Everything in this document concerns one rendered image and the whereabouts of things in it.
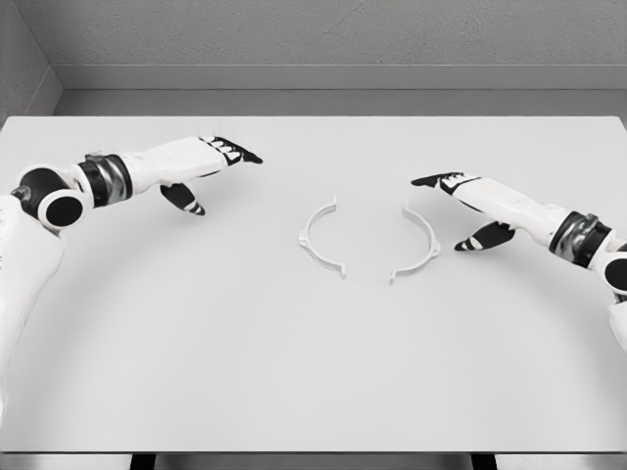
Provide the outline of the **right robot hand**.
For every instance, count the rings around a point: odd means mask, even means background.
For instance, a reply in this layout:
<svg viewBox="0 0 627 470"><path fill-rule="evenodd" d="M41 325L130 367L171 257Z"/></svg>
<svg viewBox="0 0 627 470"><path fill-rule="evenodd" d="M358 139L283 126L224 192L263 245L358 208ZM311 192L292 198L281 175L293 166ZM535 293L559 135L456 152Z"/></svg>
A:
<svg viewBox="0 0 627 470"><path fill-rule="evenodd" d="M457 252L479 252L509 242L515 235L514 205L523 199L518 191L494 179L465 172L445 172L418 177L416 187L439 188L468 208L485 214L491 222L455 245Z"/></svg>

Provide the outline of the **white half pipe clamp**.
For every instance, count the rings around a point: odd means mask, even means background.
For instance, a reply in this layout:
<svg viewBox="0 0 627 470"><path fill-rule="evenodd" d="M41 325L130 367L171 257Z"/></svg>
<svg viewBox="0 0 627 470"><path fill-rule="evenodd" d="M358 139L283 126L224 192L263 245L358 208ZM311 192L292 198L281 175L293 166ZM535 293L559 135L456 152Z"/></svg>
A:
<svg viewBox="0 0 627 470"><path fill-rule="evenodd" d="M341 282L348 280L348 268L342 258L330 255L316 240L315 230L338 210L338 196L332 193L317 205L310 205L303 211L303 221L297 233L298 247L307 260L318 270L333 273Z"/></svg>
<svg viewBox="0 0 627 470"><path fill-rule="evenodd" d="M430 221L405 202L402 209L403 218L414 226L418 247L409 261L394 267L389 276L389 285L392 286L401 278L417 274L427 264L441 253L441 245Z"/></svg>

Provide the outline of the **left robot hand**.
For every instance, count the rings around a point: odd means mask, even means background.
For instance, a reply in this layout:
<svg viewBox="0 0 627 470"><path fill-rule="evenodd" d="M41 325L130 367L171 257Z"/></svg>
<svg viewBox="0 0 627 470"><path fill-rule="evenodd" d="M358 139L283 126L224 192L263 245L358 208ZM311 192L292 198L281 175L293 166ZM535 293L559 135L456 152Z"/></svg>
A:
<svg viewBox="0 0 627 470"><path fill-rule="evenodd" d="M222 137L188 137L157 147L151 162L162 196L178 209L203 216L206 212L186 182L216 174L238 163L260 165L253 152Z"/></svg>

